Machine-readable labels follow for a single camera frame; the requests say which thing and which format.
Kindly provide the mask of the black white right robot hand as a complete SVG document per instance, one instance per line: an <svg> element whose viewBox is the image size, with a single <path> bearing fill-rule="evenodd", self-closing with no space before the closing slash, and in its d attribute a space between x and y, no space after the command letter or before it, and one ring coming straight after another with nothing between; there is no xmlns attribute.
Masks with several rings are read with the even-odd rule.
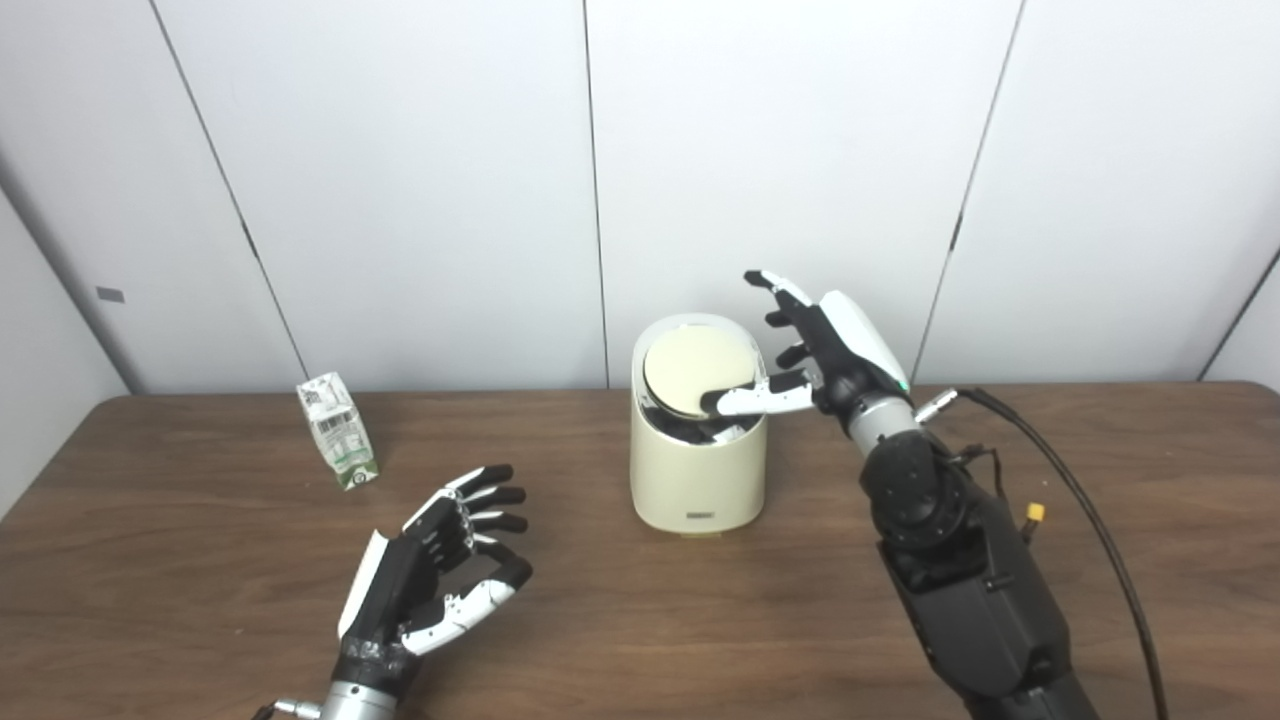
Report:
<svg viewBox="0 0 1280 720"><path fill-rule="evenodd" d="M815 302L772 272L748 270L742 278L772 295L777 309L765 314L765 323L795 329L799 341L777 356L780 373L703 393L704 414L755 416L814 407L846 421L872 397L910 400L901 364L846 293L829 291Z"/></svg>

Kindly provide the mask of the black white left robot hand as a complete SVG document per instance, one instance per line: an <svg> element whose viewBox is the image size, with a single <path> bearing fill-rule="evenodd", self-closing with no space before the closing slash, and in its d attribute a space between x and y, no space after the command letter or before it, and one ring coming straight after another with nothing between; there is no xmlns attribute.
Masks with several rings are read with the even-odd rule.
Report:
<svg viewBox="0 0 1280 720"><path fill-rule="evenodd" d="M404 698L421 660L490 616L532 577L493 537L525 533L507 512L526 493L509 464L486 465L436 489L399 532L370 536L340 612L334 683Z"/></svg>

